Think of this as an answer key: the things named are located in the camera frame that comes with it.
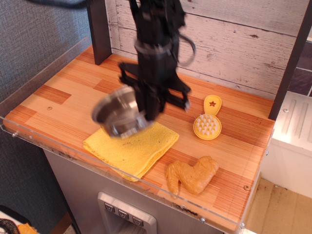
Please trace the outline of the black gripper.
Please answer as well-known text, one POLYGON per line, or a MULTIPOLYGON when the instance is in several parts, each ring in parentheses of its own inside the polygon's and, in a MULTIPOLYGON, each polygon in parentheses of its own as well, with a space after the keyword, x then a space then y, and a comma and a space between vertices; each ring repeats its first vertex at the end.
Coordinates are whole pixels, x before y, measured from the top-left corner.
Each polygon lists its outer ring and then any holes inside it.
POLYGON ((177 75, 179 37, 174 35, 164 46, 135 42, 138 63, 119 64, 120 81, 133 87, 139 111, 147 121, 154 121, 166 103, 188 110, 190 87, 177 75))

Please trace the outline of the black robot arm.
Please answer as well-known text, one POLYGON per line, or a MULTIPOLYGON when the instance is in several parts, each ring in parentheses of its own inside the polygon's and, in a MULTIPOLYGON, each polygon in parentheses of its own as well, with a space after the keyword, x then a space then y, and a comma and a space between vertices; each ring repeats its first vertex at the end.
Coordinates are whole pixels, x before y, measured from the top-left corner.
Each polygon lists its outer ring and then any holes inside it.
POLYGON ((137 106, 147 121, 165 104, 189 108, 187 86, 177 75, 179 33, 185 12, 178 0, 130 1, 136 25, 137 64, 121 63, 120 80, 134 88, 137 106))

